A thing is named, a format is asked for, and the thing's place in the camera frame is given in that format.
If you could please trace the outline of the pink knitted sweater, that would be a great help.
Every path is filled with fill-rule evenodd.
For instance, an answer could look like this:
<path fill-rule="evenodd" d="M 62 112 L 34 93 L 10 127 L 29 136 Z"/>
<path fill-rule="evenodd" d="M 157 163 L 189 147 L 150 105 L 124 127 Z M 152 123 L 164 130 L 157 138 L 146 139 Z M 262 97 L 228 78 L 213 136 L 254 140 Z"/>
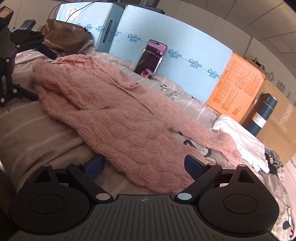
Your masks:
<path fill-rule="evenodd" d="M 162 93 L 91 55 L 35 60 L 30 81 L 51 117 L 138 186 L 176 194 L 192 183 L 185 156 L 204 157 L 171 132 L 219 151 L 234 166 L 240 162 L 229 134 L 208 130 Z"/>

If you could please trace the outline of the small black display device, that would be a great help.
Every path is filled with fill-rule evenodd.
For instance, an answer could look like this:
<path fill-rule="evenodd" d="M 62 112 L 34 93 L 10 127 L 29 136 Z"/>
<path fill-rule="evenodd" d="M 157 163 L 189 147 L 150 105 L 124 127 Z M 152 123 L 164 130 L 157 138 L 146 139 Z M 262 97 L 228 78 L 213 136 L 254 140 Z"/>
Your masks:
<path fill-rule="evenodd" d="M 20 26 L 20 30 L 31 30 L 36 25 L 36 21 L 34 19 L 25 20 Z"/>

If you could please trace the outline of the brown folded garment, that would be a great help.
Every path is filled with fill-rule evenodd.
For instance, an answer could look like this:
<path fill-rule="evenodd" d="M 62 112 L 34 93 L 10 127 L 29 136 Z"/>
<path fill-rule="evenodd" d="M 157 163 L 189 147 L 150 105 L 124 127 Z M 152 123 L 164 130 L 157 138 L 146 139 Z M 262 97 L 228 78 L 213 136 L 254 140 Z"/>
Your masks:
<path fill-rule="evenodd" d="M 37 30 L 45 45 L 60 56 L 78 54 L 92 45 L 92 34 L 80 25 L 49 19 Z"/>

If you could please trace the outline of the white striped folded cloth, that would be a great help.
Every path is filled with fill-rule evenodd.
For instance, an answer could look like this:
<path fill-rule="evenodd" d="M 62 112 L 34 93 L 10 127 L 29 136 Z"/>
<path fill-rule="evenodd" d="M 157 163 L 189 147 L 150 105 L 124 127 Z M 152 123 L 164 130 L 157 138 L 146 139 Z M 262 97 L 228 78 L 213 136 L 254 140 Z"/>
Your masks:
<path fill-rule="evenodd" d="M 215 120 L 214 131 L 227 133 L 236 143 L 243 160 L 247 161 L 257 172 L 268 174 L 270 169 L 265 158 L 265 146 L 241 124 L 228 115 L 222 114 Z"/>

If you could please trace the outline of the striped cartoon bed sheet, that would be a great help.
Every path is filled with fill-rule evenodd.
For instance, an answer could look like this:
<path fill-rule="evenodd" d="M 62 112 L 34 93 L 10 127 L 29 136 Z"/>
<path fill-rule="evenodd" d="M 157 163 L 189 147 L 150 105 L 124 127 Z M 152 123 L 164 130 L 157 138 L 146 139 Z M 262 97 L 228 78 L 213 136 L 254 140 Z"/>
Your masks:
<path fill-rule="evenodd" d="M 211 128 L 218 117 L 213 109 L 168 78 L 161 75 L 151 80 L 142 78 L 133 72 L 132 62 L 100 53 L 94 48 L 88 49 L 86 54 L 115 65 L 132 80 L 163 93 L 206 128 Z M 93 151 L 78 134 L 64 123 L 50 118 L 40 102 L 14 99 L 1 108 L 1 164 L 16 189 L 20 189 L 43 164 L 62 169 L 72 162 L 84 163 L 93 156 Z M 279 240 L 292 240 L 295 237 L 295 205 L 283 184 L 287 172 L 279 167 L 277 174 L 258 171 L 256 176 L 274 196 L 280 208 L 273 234 Z"/>

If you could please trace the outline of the small light blue box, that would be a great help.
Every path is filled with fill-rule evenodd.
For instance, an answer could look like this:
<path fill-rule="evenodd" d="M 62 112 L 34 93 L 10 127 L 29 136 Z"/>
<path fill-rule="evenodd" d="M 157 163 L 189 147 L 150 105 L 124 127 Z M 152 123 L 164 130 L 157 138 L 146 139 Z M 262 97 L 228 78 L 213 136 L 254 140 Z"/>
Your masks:
<path fill-rule="evenodd" d="M 86 28 L 93 40 L 92 46 L 108 53 L 124 9 L 108 2 L 62 4 L 56 19 Z"/>

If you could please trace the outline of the brown cardboard box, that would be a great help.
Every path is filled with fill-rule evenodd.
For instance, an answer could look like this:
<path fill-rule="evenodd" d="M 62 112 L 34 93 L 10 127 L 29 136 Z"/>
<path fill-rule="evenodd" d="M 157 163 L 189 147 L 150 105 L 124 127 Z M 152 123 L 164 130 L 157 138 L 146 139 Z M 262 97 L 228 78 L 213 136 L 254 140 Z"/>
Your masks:
<path fill-rule="evenodd" d="M 286 164 L 295 154 L 295 107 L 270 81 L 264 80 L 240 124 L 246 127 L 251 122 L 263 104 L 262 96 L 268 93 L 276 98 L 277 105 L 256 138 L 276 151 L 283 164 Z"/>

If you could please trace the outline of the dark blue thermos bottle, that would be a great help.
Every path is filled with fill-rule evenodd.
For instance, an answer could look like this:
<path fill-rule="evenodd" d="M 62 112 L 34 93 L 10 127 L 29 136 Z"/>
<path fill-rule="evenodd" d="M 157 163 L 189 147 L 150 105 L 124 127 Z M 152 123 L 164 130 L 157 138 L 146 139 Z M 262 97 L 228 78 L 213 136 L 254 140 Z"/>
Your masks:
<path fill-rule="evenodd" d="M 278 100 L 270 93 L 263 94 L 260 97 L 259 106 L 246 126 L 246 129 L 253 136 L 256 137 L 261 131 L 277 104 Z"/>

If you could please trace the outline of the smartphone leaning on box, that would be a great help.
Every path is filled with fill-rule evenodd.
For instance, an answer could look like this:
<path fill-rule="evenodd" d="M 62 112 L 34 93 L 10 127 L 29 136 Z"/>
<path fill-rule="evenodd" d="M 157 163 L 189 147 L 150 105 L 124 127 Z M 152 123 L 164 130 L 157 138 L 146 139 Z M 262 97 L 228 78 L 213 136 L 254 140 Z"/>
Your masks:
<path fill-rule="evenodd" d="M 167 49 L 167 45 L 156 40 L 149 40 L 134 69 L 134 73 L 152 79 Z"/>

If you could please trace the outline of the orange printed box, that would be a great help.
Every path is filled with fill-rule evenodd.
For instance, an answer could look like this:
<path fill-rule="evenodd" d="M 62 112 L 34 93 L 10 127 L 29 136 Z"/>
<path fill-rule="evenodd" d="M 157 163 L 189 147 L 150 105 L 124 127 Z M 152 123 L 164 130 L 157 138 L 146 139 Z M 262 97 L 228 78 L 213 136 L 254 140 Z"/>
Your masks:
<path fill-rule="evenodd" d="M 233 53 L 206 104 L 240 122 L 254 101 L 265 75 Z"/>

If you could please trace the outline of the large light blue box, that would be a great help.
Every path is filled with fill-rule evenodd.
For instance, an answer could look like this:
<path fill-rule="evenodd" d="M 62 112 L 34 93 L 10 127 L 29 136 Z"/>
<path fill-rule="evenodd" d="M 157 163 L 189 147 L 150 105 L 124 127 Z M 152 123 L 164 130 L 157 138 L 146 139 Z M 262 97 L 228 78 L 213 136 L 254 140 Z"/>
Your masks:
<path fill-rule="evenodd" d="M 156 73 L 206 102 L 224 72 L 232 50 L 182 21 L 128 5 L 119 21 L 110 53 L 138 63 L 149 40 L 167 46 Z"/>

